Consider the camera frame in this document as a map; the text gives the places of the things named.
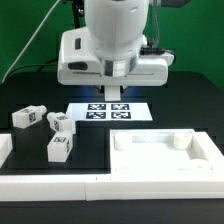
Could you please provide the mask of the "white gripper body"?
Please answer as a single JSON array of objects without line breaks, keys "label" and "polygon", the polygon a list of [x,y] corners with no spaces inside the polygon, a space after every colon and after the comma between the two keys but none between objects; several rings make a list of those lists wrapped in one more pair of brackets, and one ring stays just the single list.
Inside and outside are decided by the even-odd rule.
[{"label": "white gripper body", "polygon": [[[171,52],[146,46],[143,35],[125,42],[107,35],[102,41],[88,29],[77,29],[62,35],[57,78],[64,85],[161,86],[174,59]],[[98,62],[100,71],[70,70],[68,64],[76,61]]]}]

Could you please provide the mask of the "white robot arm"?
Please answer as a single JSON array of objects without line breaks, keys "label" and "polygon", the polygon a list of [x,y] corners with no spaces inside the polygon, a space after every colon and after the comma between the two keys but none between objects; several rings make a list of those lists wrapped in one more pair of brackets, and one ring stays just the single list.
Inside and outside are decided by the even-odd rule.
[{"label": "white robot arm", "polygon": [[64,85],[161,86],[174,56],[148,46],[148,8],[191,0],[84,0],[86,26],[62,35],[58,81]]}]

